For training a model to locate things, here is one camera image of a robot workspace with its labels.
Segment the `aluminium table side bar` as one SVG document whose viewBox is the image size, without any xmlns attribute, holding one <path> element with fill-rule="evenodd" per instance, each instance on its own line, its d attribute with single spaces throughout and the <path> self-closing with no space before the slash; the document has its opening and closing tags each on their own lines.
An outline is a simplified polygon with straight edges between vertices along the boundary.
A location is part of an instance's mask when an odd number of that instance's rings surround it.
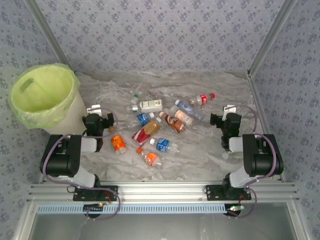
<svg viewBox="0 0 320 240">
<path fill-rule="evenodd" d="M 255 105 L 255 110 L 256 110 L 256 115 L 258 118 L 256 131 L 261 134 L 262 133 L 263 134 L 271 134 L 272 131 L 270 129 L 270 126 L 269 126 L 269 123 L 267 120 L 267 116 L 265 114 L 263 104 L 260 99 L 258 89 L 256 87 L 256 83 L 255 83 L 254 79 L 249 74 L 248 74 L 248 83 L 249 83 L 250 90 L 252 93 L 252 97 L 253 97 L 253 101 L 254 101 L 254 105 Z"/>
</svg>

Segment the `clear bottle green cap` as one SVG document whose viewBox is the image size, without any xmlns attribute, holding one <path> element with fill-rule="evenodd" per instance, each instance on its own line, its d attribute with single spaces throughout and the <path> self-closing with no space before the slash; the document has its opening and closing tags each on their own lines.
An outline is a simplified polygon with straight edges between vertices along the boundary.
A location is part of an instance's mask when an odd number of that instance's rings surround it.
<svg viewBox="0 0 320 240">
<path fill-rule="evenodd" d="M 150 88 L 150 84 L 143 83 L 143 82 L 139 83 L 138 86 L 134 90 L 134 96 L 138 99 L 141 99 L 142 97 L 144 97 L 146 95 L 149 88 Z"/>
</svg>

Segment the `frosted bottle orange label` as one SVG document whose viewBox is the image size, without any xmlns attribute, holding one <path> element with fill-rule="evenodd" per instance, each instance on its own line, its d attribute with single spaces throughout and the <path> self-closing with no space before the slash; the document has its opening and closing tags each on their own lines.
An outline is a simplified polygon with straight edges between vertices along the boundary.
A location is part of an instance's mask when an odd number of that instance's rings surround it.
<svg viewBox="0 0 320 240">
<path fill-rule="evenodd" d="M 186 126 L 190 126 L 193 123 L 193 119 L 190 116 L 188 116 L 186 113 L 184 113 L 182 110 L 180 110 L 180 108 L 177 107 L 176 105 L 173 105 L 169 109 L 169 114 L 172 117 L 175 117 L 181 122 L 183 122 Z"/>
</svg>

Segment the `slanted aluminium frame post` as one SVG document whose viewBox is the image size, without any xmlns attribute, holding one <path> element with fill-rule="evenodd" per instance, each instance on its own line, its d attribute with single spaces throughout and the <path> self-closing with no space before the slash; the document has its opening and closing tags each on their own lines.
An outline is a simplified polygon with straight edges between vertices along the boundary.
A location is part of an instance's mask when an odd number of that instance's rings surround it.
<svg viewBox="0 0 320 240">
<path fill-rule="evenodd" d="M 256 56 L 254 57 L 250 68 L 247 73 L 250 78 L 252 78 L 259 70 L 261 64 L 263 63 L 268 51 L 275 42 L 279 32 L 281 31 L 283 25 L 286 23 L 290 13 L 292 12 L 294 6 L 298 0 L 284 0 L 281 7 L 279 8 L 265 38 L 262 41 L 260 48 Z"/>
<path fill-rule="evenodd" d="M 68 58 L 66 57 L 63 49 L 61 48 L 57 38 L 55 37 L 53 31 L 51 30 L 45 15 L 41 11 L 38 3 L 36 0 L 23 0 L 26 4 L 28 10 L 32 14 L 35 22 L 37 23 L 38 27 L 42 31 L 46 41 L 48 42 L 49 46 L 51 47 L 53 53 L 57 57 L 58 61 L 62 64 L 68 65 L 72 70 L 72 66 L 70 65 Z"/>
</svg>

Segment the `orange cap orange label bottle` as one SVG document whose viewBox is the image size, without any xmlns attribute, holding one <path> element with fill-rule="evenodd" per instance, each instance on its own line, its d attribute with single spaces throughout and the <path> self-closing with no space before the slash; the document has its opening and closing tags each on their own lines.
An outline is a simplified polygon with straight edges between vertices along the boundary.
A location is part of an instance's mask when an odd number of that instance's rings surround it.
<svg viewBox="0 0 320 240">
<path fill-rule="evenodd" d="M 162 169 L 163 168 L 163 161 L 161 160 L 160 156 L 157 155 L 156 153 L 150 151 L 150 152 L 145 152 L 141 147 L 139 147 L 136 150 L 136 153 L 143 159 L 143 161 L 157 169 Z"/>
</svg>

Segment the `orange NFC juice bottle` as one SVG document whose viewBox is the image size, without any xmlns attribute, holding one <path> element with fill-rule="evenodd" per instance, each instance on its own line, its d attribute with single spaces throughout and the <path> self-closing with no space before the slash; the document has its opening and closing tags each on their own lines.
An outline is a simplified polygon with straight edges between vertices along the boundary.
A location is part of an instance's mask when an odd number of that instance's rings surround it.
<svg viewBox="0 0 320 240">
<path fill-rule="evenodd" d="M 125 145 L 125 142 L 123 138 L 120 135 L 114 135 L 111 139 L 110 142 L 112 144 L 112 147 L 117 155 L 122 155 L 126 153 L 127 148 Z"/>
</svg>

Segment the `grey metal lower shelf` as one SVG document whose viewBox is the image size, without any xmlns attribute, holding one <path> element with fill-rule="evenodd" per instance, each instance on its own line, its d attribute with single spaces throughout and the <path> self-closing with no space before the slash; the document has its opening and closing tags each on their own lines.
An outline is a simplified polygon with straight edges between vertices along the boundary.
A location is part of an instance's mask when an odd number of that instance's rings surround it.
<svg viewBox="0 0 320 240">
<path fill-rule="evenodd" d="M 129 209 L 108 220 L 87 220 L 33 203 L 24 210 L 13 240 L 312 240 L 304 223 L 293 203 L 260 203 L 243 218 Z"/>
</svg>

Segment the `brown coffee drink bottle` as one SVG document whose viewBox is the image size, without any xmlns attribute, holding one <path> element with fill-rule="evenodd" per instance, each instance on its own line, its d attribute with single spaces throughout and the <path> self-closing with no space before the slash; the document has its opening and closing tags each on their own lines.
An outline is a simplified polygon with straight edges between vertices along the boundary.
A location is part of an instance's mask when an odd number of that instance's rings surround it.
<svg viewBox="0 0 320 240">
<path fill-rule="evenodd" d="M 182 133 L 186 130 L 186 125 L 176 117 L 172 117 L 163 111 L 159 113 L 159 116 L 177 133 Z"/>
</svg>

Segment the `red label cola bottle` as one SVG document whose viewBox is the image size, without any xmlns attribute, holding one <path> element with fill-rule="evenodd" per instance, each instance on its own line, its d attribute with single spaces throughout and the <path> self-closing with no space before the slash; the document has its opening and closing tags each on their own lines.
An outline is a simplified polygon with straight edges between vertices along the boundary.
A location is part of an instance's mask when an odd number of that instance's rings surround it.
<svg viewBox="0 0 320 240">
<path fill-rule="evenodd" d="M 214 93 L 208 93 L 208 94 L 202 93 L 192 97 L 189 100 L 189 103 L 192 106 L 194 105 L 202 106 L 202 105 L 205 105 L 209 100 L 213 100 L 215 97 L 216 95 Z"/>
</svg>

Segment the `small circuit board with LED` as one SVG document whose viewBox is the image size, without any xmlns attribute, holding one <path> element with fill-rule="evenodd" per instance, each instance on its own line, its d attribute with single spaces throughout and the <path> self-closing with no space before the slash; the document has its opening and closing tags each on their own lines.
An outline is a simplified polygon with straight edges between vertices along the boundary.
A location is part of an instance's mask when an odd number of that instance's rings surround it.
<svg viewBox="0 0 320 240">
<path fill-rule="evenodd" d="M 242 205 L 226 204 L 225 208 L 226 215 L 237 217 L 245 207 Z"/>
<path fill-rule="evenodd" d="M 84 204 L 82 207 L 83 212 L 102 212 L 104 205 L 100 203 Z"/>
</svg>

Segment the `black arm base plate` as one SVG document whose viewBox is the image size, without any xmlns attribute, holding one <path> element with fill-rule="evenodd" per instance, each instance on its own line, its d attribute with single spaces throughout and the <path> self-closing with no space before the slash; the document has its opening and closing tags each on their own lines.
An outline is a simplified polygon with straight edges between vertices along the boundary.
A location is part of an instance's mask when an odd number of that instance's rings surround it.
<svg viewBox="0 0 320 240">
<path fill-rule="evenodd" d="M 222 185 L 206 185 L 204 192 L 208 201 L 240 201 L 252 199 L 251 194 L 242 188 L 223 187 Z"/>
<path fill-rule="evenodd" d="M 117 197 L 109 191 L 105 190 L 89 190 L 76 188 L 73 193 L 73 201 L 75 202 L 116 202 Z"/>
</svg>

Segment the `clear bottle pale blue label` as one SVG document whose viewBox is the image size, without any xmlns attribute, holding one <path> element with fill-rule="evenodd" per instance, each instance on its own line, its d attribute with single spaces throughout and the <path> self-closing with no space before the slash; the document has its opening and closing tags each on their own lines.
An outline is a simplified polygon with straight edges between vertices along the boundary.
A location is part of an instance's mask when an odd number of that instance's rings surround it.
<svg viewBox="0 0 320 240">
<path fill-rule="evenodd" d="M 204 114 L 201 113 L 198 109 L 194 106 L 189 105 L 187 102 L 183 100 L 177 99 L 174 104 L 180 108 L 184 113 L 189 115 L 190 117 L 196 119 L 197 121 L 202 122 L 204 120 Z"/>
</svg>

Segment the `green and white label bottle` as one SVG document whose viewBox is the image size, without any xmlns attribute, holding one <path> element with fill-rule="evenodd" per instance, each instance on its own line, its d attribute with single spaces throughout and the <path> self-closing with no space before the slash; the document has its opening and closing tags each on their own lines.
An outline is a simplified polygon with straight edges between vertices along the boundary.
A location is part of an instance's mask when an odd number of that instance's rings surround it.
<svg viewBox="0 0 320 240">
<path fill-rule="evenodd" d="M 128 113 L 156 113 L 163 111 L 163 101 L 156 100 L 143 100 L 138 104 L 128 105 L 126 107 Z"/>
</svg>

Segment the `red and gold label bottle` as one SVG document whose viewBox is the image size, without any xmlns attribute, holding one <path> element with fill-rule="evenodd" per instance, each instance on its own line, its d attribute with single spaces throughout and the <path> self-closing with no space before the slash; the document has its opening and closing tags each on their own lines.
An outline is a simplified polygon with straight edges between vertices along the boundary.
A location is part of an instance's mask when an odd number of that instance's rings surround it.
<svg viewBox="0 0 320 240">
<path fill-rule="evenodd" d="M 154 135 L 161 128 L 162 120 L 160 117 L 156 117 L 154 120 L 150 120 L 145 126 L 137 131 L 132 140 L 136 146 L 143 146 L 146 141 Z"/>
</svg>

